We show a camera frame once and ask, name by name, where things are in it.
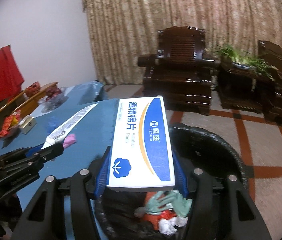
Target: curtain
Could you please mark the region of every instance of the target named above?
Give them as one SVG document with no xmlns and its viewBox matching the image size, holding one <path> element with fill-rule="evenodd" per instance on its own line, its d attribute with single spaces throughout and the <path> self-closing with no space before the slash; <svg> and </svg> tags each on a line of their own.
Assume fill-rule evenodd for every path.
<svg viewBox="0 0 282 240">
<path fill-rule="evenodd" d="M 82 0 L 98 79 L 142 83 L 142 54 L 156 53 L 157 30 L 206 30 L 207 51 L 231 43 L 257 53 L 257 40 L 282 47 L 282 0 Z"/>
</svg>

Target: blue printed panel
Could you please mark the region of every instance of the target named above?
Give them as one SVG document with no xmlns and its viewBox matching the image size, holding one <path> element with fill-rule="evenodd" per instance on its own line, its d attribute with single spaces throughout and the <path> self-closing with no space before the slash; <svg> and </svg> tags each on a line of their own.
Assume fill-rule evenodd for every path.
<svg viewBox="0 0 282 240">
<path fill-rule="evenodd" d="M 145 149 L 149 161 L 161 181 L 170 180 L 167 139 L 165 137 L 161 101 L 155 98 L 150 103 L 145 115 L 144 127 Z"/>
</svg>

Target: alcohol pads box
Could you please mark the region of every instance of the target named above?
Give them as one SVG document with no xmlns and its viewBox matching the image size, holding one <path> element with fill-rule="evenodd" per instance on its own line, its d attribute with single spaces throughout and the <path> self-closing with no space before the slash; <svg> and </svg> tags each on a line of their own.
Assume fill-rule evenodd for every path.
<svg viewBox="0 0 282 240">
<path fill-rule="evenodd" d="M 107 186 L 116 191 L 169 191 L 175 185 L 163 98 L 120 99 Z"/>
</svg>

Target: dark wooden armchair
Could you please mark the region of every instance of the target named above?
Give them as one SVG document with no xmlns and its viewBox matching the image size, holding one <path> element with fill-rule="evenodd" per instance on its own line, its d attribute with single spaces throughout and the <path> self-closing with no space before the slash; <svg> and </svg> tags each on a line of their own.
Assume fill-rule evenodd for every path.
<svg viewBox="0 0 282 240">
<path fill-rule="evenodd" d="M 158 53 L 138 58 L 146 67 L 145 96 L 162 95 L 170 110 L 209 114 L 211 76 L 219 62 L 205 53 L 204 33 L 189 26 L 158 31 Z"/>
<path fill-rule="evenodd" d="M 282 117 L 282 48 L 270 41 L 258 41 L 258 55 L 278 69 L 271 72 L 274 78 L 272 87 L 268 87 L 262 93 L 265 119 L 274 122 L 278 116 Z"/>
</svg>

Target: tiled floor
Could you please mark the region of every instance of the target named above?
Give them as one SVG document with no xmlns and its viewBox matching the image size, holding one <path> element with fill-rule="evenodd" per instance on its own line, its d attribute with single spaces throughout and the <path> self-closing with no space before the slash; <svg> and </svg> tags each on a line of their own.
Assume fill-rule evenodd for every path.
<svg viewBox="0 0 282 240">
<path fill-rule="evenodd" d="M 142 86 L 106 86 L 109 98 L 142 96 Z M 249 169 L 249 193 L 273 240 L 282 237 L 282 126 L 268 124 L 262 114 L 222 109 L 212 91 L 210 116 L 167 111 L 170 123 L 182 122 L 217 133 L 241 155 Z"/>
</svg>

